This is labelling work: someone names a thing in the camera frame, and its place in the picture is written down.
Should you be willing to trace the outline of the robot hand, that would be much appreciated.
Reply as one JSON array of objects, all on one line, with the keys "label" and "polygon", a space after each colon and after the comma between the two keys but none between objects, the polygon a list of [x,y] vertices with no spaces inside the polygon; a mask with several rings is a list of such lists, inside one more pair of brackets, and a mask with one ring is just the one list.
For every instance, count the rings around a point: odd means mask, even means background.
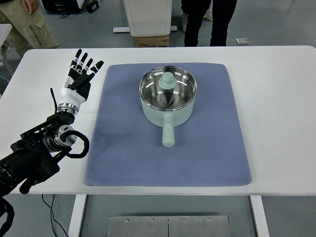
[{"label": "robot hand", "polygon": [[87,59],[88,54],[81,49],[77,51],[71,61],[66,80],[61,88],[61,100],[58,103],[58,110],[78,111],[80,105],[87,101],[91,83],[90,81],[98,73],[104,62],[99,61],[92,65],[93,59]]}]

